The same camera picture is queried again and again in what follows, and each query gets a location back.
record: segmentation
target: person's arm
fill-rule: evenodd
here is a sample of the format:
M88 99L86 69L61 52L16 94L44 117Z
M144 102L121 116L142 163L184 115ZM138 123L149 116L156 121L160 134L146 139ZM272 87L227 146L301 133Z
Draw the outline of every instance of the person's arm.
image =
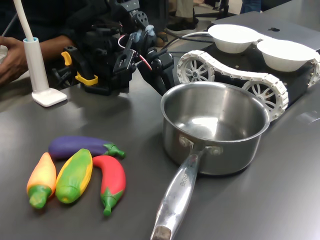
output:
M19 78L28 70L25 47L22 41L12 37L0 36L0 45L8 48L8 53L0 64L0 86ZM64 35L40 43L44 62L49 62L60 56L64 47L74 43Z

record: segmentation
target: stainless steel saucepan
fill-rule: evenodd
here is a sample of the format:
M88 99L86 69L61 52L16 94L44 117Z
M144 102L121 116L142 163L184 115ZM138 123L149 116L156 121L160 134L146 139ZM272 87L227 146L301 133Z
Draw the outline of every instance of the stainless steel saucepan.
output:
M159 206L151 240L172 240L187 211L197 172L228 175L255 156L269 111L253 94L218 82L192 82L161 100L163 144L181 164Z

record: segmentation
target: white paper bowl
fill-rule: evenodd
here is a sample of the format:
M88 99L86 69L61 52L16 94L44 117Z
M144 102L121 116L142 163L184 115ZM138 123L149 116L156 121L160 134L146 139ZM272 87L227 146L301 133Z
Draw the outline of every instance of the white paper bowl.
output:
M251 28L230 24L213 25L208 32L213 37L216 47L228 54L242 53L261 36Z
M316 51L293 41L269 39L257 44L265 63L281 72L294 72L316 57Z

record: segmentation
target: red wire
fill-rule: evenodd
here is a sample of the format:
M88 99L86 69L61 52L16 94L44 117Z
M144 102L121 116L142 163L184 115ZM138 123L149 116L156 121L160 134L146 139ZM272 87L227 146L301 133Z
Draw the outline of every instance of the red wire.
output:
M123 37L125 37L126 35L124 34L124 35L122 35L121 37L119 37L119 39L118 39L118 45L121 47L121 48L125 48L124 46L122 46L121 45L121 43L120 43L120 41L121 41L121 39L123 38ZM139 58L147 65L147 67L152 71L152 67L150 66L150 64L147 62L147 60L143 57L143 56L141 56L140 54L139 54Z

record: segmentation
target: purple eggplant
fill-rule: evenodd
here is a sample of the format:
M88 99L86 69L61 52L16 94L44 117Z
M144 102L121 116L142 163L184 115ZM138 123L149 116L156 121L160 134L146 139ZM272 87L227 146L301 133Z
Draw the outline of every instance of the purple eggplant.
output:
M53 159L68 159L80 149L90 151L92 157L100 155L126 156L112 142L87 136L60 136L54 139L49 146L49 154Z

